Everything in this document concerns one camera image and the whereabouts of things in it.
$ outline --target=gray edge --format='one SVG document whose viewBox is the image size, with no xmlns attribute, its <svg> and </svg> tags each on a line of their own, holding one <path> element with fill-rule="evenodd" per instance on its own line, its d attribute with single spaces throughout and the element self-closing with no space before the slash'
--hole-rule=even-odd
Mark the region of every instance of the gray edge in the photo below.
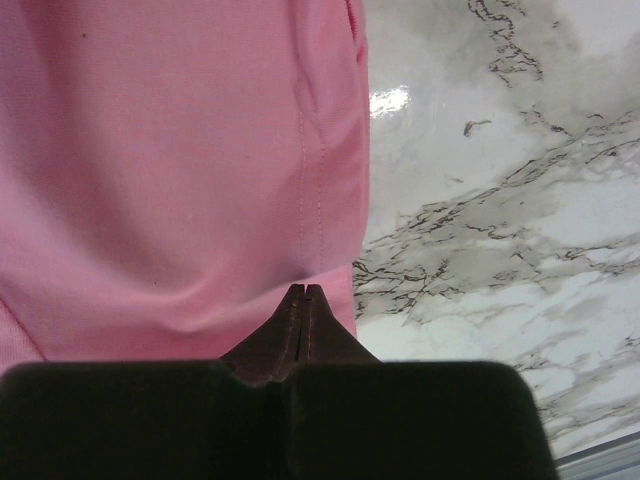
<svg viewBox="0 0 640 480">
<path fill-rule="evenodd" d="M 640 463 L 640 432 L 588 448 L 556 461 L 562 480 L 586 480 Z"/>
</svg>

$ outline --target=black object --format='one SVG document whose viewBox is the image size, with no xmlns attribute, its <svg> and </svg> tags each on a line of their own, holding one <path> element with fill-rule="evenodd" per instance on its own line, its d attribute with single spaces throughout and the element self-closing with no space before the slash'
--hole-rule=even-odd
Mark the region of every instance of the black object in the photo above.
<svg viewBox="0 0 640 480">
<path fill-rule="evenodd" d="M 557 476 L 514 370 L 379 363 L 317 286 L 217 361 L 30 364 L 0 382 L 0 479 L 232 478 Z"/>
</svg>

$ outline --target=pink fabric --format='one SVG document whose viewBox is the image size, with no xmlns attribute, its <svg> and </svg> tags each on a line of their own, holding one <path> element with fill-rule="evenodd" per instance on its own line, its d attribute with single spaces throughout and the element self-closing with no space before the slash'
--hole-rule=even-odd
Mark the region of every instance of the pink fabric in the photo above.
<svg viewBox="0 0 640 480">
<path fill-rule="evenodd" d="M 355 333 L 363 10 L 0 2 L 0 371 L 215 358 L 319 282 Z"/>
</svg>

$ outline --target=fabric seam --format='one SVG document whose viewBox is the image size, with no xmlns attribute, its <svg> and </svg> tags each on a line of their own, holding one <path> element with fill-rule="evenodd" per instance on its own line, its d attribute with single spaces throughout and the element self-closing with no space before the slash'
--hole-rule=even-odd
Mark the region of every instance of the fabric seam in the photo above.
<svg viewBox="0 0 640 480">
<path fill-rule="evenodd" d="M 302 267 L 304 268 L 305 262 L 305 244 L 304 244 L 304 169 L 307 163 L 307 147 L 304 138 L 304 127 L 302 119 L 302 109 L 298 108 L 298 116 L 300 123 L 300 143 L 302 145 L 302 166 L 300 169 L 300 250 L 302 254 Z"/>
<path fill-rule="evenodd" d="M 325 145 L 322 133 L 318 132 L 320 136 L 320 165 L 318 166 L 318 238 L 320 242 L 320 271 L 324 269 L 324 232 L 322 229 L 322 175 L 324 173 L 324 157 L 325 157 Z"/>
</svg>

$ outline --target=marble surface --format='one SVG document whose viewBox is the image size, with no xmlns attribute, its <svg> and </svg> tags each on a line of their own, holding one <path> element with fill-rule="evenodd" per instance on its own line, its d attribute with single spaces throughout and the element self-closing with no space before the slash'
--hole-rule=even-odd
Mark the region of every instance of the marble surface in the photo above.
<svg viewBox="0 0 640 480">
<path fill-rule="evenodd" d="M 640 2 L 365 8 L 360 340 L 515 366 L 556 457 L 640 430 Z"/>
</svg>

